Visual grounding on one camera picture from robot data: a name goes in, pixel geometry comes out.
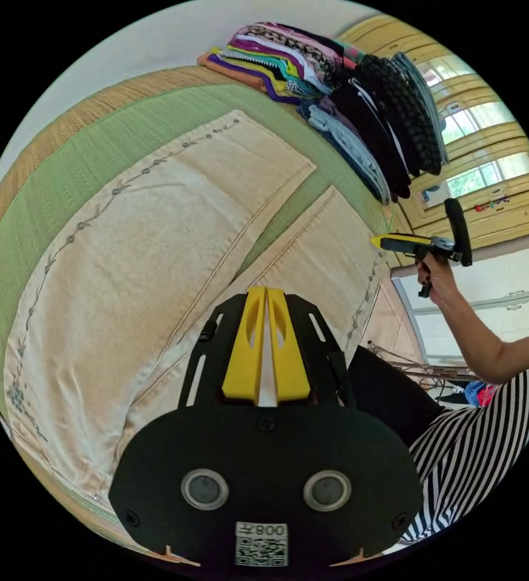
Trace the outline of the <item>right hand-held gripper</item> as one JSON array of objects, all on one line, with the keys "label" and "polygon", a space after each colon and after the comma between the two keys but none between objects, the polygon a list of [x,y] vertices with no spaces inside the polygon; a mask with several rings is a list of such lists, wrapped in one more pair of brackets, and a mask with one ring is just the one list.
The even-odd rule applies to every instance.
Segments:
[{"label": "right hand-held gripper", "polygon": [[[370,242],[378,249],[400,252],[406,257],[414,259],[415,265],[417,261],[423,260],[428,253],[431,253],[438,258],[445,258],[450,266],[451,262],[455,259],[453,243],[442,238],[427,238],[415,236],[413,234],[389,233],[386,235],[371,237]],[[428,298],[429,291],[430,285],[426,287],[421,286],[419,296],[422,298]]]}]

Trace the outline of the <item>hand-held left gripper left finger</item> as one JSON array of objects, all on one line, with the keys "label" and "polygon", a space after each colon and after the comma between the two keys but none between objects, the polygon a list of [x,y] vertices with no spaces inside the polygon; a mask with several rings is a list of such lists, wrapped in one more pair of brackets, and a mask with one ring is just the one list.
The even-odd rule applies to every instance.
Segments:
[{"label": "hand-held left gripper left finger", "polygon": [[226,399],[258,403],[263,359],[266,289],[252,287],[246,295],[228,368],[222,385]]}]

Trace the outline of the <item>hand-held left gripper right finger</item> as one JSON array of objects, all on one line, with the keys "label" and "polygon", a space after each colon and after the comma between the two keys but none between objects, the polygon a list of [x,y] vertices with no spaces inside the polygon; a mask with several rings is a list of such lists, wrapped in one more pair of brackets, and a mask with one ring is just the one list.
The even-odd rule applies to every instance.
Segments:
[{"label": "hand-held left gripper right finger", "polygon": [[271,354],[277,404],[308,399],[311,387],[288,302],[281,289],[267,288]]}]

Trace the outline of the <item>person's right hand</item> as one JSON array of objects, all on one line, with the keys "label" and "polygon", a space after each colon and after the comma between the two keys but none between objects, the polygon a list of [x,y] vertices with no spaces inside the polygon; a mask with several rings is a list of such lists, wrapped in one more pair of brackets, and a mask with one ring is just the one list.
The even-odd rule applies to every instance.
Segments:
[{"label": "person's right hand", "polygon": [[416,262],[416,268],[420,285],[430,285],[429,298],[436,306],[444,306],[457,296],[455,278],[445,258],[428,253],[423,260]]}]

